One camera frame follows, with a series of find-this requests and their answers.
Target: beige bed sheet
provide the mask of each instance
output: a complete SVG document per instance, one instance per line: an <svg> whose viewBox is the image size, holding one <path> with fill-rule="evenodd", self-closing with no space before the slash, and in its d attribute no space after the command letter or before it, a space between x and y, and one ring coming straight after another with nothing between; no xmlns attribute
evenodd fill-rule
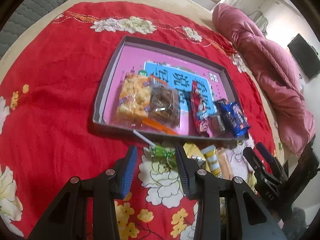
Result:
<svg viewBox="0 0 320 240"><path fill-rule="evenodd" d="M57 7L52 12L45 15L35 24L33 24L30 28L28 28L16 41L15 43L8 49L6 54L0 61L0 82L2 82L5 74L19 56L19 54L23 51L23 49L60 13L64 12L74 4L80 2L106 2L106 1L128 1L135 2L140 4L146 4L152 7L156 7L174 14L179 14L184 17L191 19L199 25L205 26L210 30L215 31L213 22L212 22L212 14L209 10L203 8L202 6L192 2L191 0L68 0L64 4ZM273 138L276 144L277 156L280 163L284 163L285 154L283 150L279 150L278 143L280 142L278 130L275 126L275 118L273 115L272 108L268 103L266 96L261 91L257 81L252 75L250 70L247 70L250 77L253 79L255 85L257 86L259 93L262 98L263 106L265 112L267 114L270 126L272 128Z"/></svg>

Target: blue snack packet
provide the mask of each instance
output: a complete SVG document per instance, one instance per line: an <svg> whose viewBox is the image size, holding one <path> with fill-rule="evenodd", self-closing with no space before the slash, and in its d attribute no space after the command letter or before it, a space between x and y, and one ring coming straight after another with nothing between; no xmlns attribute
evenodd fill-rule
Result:
<svg viewBox="0 0 320 240"><path fill-rule="evenodd" d="M225 126L228 127L233 136L238 137L248 131L250 126L236 102L228 103L226 100L219 100L215 103L221 112Z"/></svg>

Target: metal screw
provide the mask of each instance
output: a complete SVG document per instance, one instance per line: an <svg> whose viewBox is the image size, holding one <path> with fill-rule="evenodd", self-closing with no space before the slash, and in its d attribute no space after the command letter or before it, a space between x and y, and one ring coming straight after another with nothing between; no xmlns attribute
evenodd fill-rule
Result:
<svg viewBox="0 0 320 240"><path fill-rule="evenodd" d="M235 183L241 184L243 179L241 177L235 177Z"/></svg>
<svg viewBox="0 0 320 240"><path fill-rule="evenodd" d="M70 179L70 182L71 182L72 184L76 184L76 183L78 183L78 181L79 181L79 178L78 178L78 177L72 177L72 178Z"/></svg>
<svg viewBox="0 0 320 240"><path fill-rule="evenodd" d="M206 170L203 170L203 169L200 169L200 170L197 171L197 173L198 173L199 175L201 175L201 176L204 176L204 175L207 174L207 171L206 171Z"/></svg>
<svg viewBox="0 0 320 240"><path fill-rule="evenodd" d="M113 174L115 174L116 172L115 172L115 170L113 170L113 169L108 169L108 170L106 170L106 174L107 175L109 175L109 176L111 176L111 175L113 175Z"/></svg>

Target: blue printed card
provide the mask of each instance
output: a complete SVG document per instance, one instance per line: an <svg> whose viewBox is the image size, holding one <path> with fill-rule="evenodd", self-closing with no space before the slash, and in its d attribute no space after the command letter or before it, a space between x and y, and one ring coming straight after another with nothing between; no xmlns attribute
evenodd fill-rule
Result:
<svg viewBox="0 0 320 240"><path fill-rule="evenodd" d="M151 62L145 62L144 70L148 73L148 76L153 75L165 81L170 87L178 90L180 94L180 108L182 111L191 112L190 92L192 81L197 81L198 89L201 92L207 108L207 113L211 115L217 112L212 99L212 91L206 78L178 68L158 65Z"/></svg>

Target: yellow puffed snack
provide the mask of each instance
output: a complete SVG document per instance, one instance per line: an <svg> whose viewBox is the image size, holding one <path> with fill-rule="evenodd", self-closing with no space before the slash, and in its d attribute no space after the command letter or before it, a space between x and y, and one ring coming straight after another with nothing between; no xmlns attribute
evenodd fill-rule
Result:
<svg viewBox="0 0 320 240"><path fill-rule="evenodd" d="M151 79L127 73L119 96L117 118L136 121L148 117L150 97Z"/></svg>

